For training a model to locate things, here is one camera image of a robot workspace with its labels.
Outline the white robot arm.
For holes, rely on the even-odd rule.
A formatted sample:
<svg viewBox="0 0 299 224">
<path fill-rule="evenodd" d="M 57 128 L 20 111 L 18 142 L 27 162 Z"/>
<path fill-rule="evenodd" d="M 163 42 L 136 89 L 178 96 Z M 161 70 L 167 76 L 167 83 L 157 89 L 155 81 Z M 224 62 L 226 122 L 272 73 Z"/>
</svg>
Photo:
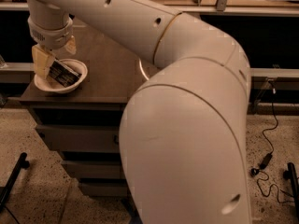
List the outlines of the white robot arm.
<svg viewBox="0 0 299 224">
<path fill-rule="evenodd" d="M 249 61 L 229 35 L 150 0 L 28 0 L 43 32 L 57 7 L 158 71 L 121 118 L 123 171 L 143 224 L 251 224 Z"/>
</svg>

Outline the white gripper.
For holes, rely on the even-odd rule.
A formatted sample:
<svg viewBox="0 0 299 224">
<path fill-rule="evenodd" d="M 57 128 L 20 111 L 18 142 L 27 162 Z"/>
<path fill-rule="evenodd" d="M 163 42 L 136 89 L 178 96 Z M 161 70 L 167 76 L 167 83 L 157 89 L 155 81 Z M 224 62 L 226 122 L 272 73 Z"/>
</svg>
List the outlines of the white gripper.
<svg viewBox="0 0 299 224">
<path fill-rule="evenodd" d="M 30 36 L 38 44 L 32 46 L 32 58 L 34 63 L 35 73 L 46 79 L 52 64 L 55 60 L 55 55 L 48 49 L 64 49 L 72 55 L 77 52 L 76 38 L 73 34 L 73 21 L 68 19 L 66 26 L 60 29 L 46 29 L 38 26 L 32 20 L 28 19 Z"/>
</svg>

